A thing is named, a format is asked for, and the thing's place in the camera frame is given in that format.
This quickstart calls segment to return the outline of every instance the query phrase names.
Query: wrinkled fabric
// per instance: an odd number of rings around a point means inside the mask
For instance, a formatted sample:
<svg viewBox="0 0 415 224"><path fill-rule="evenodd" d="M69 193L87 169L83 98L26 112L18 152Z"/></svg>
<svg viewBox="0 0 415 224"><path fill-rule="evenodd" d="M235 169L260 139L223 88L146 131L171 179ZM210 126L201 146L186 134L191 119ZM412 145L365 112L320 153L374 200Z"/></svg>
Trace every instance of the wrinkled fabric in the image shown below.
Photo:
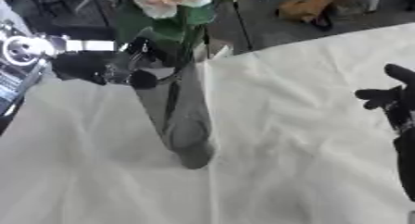
<svg viewBox="0 0 415 224"><path fill-rule="evenodd" d="M0 224L389 224L415 209L394 134L353 92L415 69L415 25L198 67L216 155L186 170L132 89L48 80L0 139Z"/></svg>
<svg viewBox="0 0 415 224"><path fill-rule="evenodd" d="M414 33L360 31L200 68L220 151L216 223L407 223L395 135L354 92L397 85L386 63L415 69Z"/></svg>

